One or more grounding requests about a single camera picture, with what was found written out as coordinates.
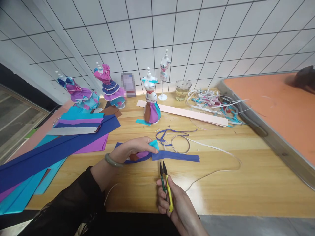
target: yellow liquid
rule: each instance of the yellow liquid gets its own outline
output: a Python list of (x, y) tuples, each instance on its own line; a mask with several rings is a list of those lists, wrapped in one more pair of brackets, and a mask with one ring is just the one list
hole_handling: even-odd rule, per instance
[(177, 101), (184, 101), (186, 95), (187, 95), (188, 92), (189, 92), (189, 88), (186, 88), (186, 89), (176, 88), (175, 92), (176, 92), (175, 99), (176, 99)]

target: jade bangle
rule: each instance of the jade bangle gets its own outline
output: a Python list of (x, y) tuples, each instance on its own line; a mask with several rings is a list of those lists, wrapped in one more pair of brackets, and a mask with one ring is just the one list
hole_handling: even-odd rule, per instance
[(105, 160), (113, 167), (123, 167), (124, 164), (118, 163), (109, 157), (109, 153), (105, 154)]

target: glass jar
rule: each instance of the glass jar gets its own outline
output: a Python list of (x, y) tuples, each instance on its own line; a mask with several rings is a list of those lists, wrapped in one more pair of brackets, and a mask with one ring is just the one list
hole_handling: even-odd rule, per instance
[(176, 96), (177, 101), (184, 101), (186, 95), (191, 88), (191, 82), (189, 80), (179, 80), (176, 82)]

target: scissors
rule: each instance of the scissors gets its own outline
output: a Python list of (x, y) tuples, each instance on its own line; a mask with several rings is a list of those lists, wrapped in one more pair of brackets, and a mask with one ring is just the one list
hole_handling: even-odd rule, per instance
[[(162, 164), (160, 162), (160, 173), (161, 173), (161, 180), (162, 180), (162, 187), (163, 187), (163, 190), (164, 192), (167, 194), (168, 193), (168, 196), (170, 198), (170, 209), (169, 209), (169, 212), (172, 212), (174, 207), (173, 207), (173, 200), (172, 200), (172, 194), (171, 194), (171, 188), (168, 184), (168, 175), (167, 175), (167, 170), (166, 170), (166, 166), (165, 166), (165, 163), (163, 161), (163, 167), (162, 167)], [(165, 184), (164, 184), (164, 179), (166, 180), (166, 184), (167, 184), (167, 189), (165, 187)]]

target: hand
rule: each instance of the hand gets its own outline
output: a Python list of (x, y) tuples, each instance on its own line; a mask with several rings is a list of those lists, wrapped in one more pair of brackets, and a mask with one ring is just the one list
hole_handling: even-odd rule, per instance
[(184, 235), (208, 235), (203, 228), (199, 216), (190, 201), (187, 193), (178, 185), (176, 185), (171, 176), (168, 175), (168, 184), (171, 188), (174, 210), (172, 213), (168, 211), (169, 197), (163, 190), (162, 180), (157, 180), (158, 189), (158, 211), (161, 214), (167, 214), (171, 221), (174, 223), (175, 227), (179, 233)]
[(148, 151), (156, 154), (158, 150), (149, 145), (152, 141), (149, 137), (130, 139), (114, 149), (110, 153), (110, 158), (123, 163), (131, 154), (138, 152)]

